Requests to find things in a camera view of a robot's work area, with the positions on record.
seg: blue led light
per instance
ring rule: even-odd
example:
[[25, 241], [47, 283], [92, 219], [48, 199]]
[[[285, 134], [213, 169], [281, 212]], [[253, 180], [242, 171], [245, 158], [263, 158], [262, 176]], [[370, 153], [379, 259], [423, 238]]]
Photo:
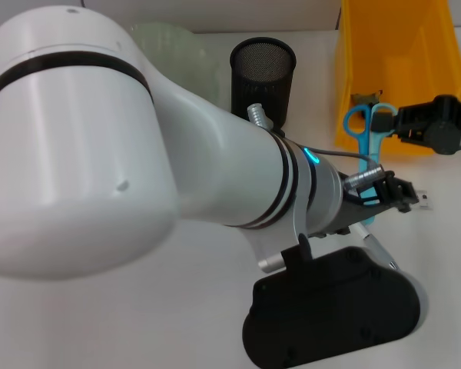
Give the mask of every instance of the blue led light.
[[316, 163], [316, 164], [320, 163], [320, 159], [315, 154], [310, 152], [310, 150], [308, 148], [304, 148], [304, 152], [309, 157], [309, 159], [312, 160], [314, 163]]

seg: cable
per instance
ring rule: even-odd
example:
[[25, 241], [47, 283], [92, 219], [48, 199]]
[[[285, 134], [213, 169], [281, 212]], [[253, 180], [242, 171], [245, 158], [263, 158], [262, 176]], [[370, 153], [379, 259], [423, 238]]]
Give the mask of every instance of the cable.
[[303, 148], [308, 148], [312, 152], [320, 155], [330, 155], [330, 156], [346, 156], [348, 158], [356, 158], [360, 160], [367, 161], [369, 166], [376, 167], [378, 164], [367, 155], [357, 154], [355, 152], [344, 152], [344, 151], [329, 151], [329, 150], [321, 150], [319, 148], [310, 148], [308, 146], [303, 146]]

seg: yellow bin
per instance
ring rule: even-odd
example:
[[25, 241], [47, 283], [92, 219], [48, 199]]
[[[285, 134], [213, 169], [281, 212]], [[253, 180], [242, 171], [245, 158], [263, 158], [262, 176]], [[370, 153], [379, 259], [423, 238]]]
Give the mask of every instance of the yellow bin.
[[[352, 94], [379, 90], [381, 102], [397, 108], [432, 101], [441, 94], [461, 100], [461, 54], [446, 0], [342, 0], [336, 51], [337, 134], [335, 144], [358, 151], [343, 130]], [[364, 126], [360, 115], [352, 129]], [[387, 155], [430, 155], [431, 149], [383, 141]]]

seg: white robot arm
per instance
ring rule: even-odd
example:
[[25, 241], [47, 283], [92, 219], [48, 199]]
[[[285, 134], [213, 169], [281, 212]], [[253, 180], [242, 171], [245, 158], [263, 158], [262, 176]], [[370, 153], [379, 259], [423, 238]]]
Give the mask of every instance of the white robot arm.
[[393, 206], [346, 219], [342, 180], [167, 80], [103, 15], [47, 7], [0, 27], [1, 275], [112, 268], [160, 244], [179, 215], [240, 228], [274, 271], [301, 235]]

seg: scissors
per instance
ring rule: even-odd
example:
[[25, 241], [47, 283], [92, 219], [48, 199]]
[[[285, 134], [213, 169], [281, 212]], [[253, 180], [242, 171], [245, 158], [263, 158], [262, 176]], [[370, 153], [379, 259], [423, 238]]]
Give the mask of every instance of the scissors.
[[[391, 104], [379, 103], [375, 104], [372, 108], [369, 105], [358, 105], [350, 109], [345, 115], [343, 120], [343, 128], [348, 135], [354, 137], [359, 142], [359, 153], [362, 155], [367, 155], [373, 159], [376, 163], [379, 164], [380, 160], [380, 149], [383, 139], [391, 135], [394, 130], [388, 132], [371, 132], [370, 125], [373, 120], [374, 113], [380, 109], [387, 109], [391, 111], [394, 115], [398, 114], [398, 109], [396, 109]], [[363, 112], [365, 115], [366, 124], [364, 130], [360, 133], [356, 133], [350, 130], [348, 124], [351, 116], [357, 112]], [[359, 163], [359, 171], [367, 170], [367, 163], [365, 160], [361, 160]], [[374, 188], [369, 188], [360, 194], [362, 198], [375, 198], [376, 190]], [[366, 204], [376, 204], [375, 201], [368, 201]], [[365, 225], [372, 224], [374, 222], [374, 217], [366, 219], [363, 221]]]

